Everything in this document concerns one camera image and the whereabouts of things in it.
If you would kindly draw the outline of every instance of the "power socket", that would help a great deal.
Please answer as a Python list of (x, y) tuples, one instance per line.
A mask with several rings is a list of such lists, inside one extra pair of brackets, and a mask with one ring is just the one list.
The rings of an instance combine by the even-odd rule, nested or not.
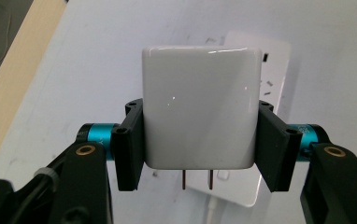
[[(225, 37), (225, 46), (247, 46), (263, 52), (260, 99), (272, 104), (278, 113), (279, 101), (291, 55), (288, 43), (256, 35), (232, 31)], [(246, 170), (217, 170), (213, 172), (213, 190), (207, 186), (207, 171), (188, 170), (188, 188), (216, 196), (245, 207), (257, 201), (262, 177), (256, 165)]]

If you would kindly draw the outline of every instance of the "black bracket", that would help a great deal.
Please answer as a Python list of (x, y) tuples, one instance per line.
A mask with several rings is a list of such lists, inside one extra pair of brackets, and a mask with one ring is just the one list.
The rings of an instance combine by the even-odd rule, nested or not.
[(111, 148), (120, 191), (137, 189), (144, 164), (143, 100), (125, 106), (126, 118), (112, 130)]
[(290, 128), (273, 109), (271, 104), (260, 101), (255, 163), (271, 192), (288, 191), (302, 133)]

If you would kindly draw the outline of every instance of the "screw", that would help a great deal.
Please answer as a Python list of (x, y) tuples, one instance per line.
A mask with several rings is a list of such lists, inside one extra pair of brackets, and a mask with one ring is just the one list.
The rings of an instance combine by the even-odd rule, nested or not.
[(61, 224), (86, 224), (89, 222), (91, 214), (86, 207), (77, 206), (65, 211)]

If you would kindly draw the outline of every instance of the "white power adapter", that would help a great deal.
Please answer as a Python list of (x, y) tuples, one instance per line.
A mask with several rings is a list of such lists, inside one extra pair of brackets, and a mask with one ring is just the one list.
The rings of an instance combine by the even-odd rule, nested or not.
[(146, 164), (162, 170), (253, 165), (262, 53), (245, 47), (143, 50)]
[[(263, 51), (260, 99), (272, 104), (278, 113), (279, 100), (290, 60), (288, 43), (232, 31), (225, 37), (226, 46), (246, 45)], [(213, 190), (205, 182), (205, 171), (187, 172), (187, 187), (196, 189), (226, 201), (252, 207), (257, 201), (262, 177), (253, 166), (247, 170), (217, 170), (214, 172)]]

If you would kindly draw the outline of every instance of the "white table surface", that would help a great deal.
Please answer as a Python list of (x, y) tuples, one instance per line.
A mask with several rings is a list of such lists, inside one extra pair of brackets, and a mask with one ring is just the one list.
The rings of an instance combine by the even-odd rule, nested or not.
[[(290, 43), (280, 116), (318, 123), (357, 155), (357, 1), (73, 0), (0, 149), (0, 178), (18, 189), (75, 139), (86, 122), (121, 122), (140, 98), (141, 49), (220, 45), (238, 30)], [(182, 191), (179, 171), (146, 168), (137, 192), (118, 192), (108, 163), (116, 223), (203, 223), (207, 195)], [(289, 193), (268, 208), (221, 208), (221, 223), (305, 223), (299, 195), (307, 164)]]

